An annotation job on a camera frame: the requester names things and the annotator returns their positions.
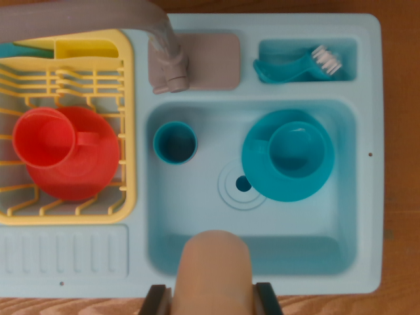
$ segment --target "cup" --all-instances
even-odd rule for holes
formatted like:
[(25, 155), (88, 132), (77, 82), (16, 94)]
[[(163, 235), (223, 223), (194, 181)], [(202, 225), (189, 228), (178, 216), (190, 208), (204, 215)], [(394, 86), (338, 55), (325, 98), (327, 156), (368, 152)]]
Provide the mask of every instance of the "cup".
[(80, 146), (97, 146), (99, 134), (79, 132), (61, 112), (36, 108), (19, 118), (13, 130), (13, 147), (18, 157), (37, 169), (62, 165)]
[(153, 138), (156, 155), (169, 164), (183, 164), (190, 161), (196, 154), (197, 147), (195, 132), (181, 121), (162, 125)]
[(279, 127), (268, 141), (254, 140), (251, 150), (266, 154), (278, 175), (301, 179), (320, 168), (326, 154), (326, 144), (315, 126), (294, 121)]

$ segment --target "drain hole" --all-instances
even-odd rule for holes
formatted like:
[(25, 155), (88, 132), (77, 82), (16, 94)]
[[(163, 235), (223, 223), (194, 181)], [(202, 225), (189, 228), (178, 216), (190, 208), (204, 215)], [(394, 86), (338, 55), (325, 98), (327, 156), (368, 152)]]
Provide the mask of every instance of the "drain hole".
[(242, 175), (236, 180), (236, 188), (240, 192), (247, 192), (251, 189), (251, 184), (249, 183), (245, 175)]

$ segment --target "cup handle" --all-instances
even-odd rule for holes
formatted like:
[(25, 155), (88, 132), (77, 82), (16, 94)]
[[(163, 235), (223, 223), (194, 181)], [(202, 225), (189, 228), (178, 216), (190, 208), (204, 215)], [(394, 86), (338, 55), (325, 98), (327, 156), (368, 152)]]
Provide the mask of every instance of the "cup handle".
[(264, 154), (268, 151), (268, 141), (266, 140), (254, 140), (250, 145), (251, 151), (256, 153)]
[(99, 134), (78, 132), (76, 143), (78, 146), (97, 146), (99, 144)]

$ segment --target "gray faucet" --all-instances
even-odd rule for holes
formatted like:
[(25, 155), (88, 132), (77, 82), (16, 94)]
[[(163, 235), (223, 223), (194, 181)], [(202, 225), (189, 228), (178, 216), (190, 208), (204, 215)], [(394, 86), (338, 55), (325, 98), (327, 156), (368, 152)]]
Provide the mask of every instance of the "gray faucet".
[(148, 32), (165, 89), (189, 89), (188, 59), (166, 13), (145, 0), (71, 0), (0, 8), (0, 43), (107, 29)]

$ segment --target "small teal cup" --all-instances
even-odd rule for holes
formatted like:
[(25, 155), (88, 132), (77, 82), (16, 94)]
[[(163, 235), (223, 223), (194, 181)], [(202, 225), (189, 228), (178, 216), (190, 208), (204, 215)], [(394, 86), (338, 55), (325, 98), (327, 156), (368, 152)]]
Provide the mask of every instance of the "small teal cup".
[(181, 121), (162, 125), (153, 138), (156, 155), (169, 164), (183, 164), (190, 161), (197, 152), (198, 141), (192, 128)]
[(303, 121), (294, 121), (282, 125), (269, 141), (254, 140), (251, 150), (267, 154), (273, 172), (301, 179), (319, 169), (326, 147), (317, 128)]

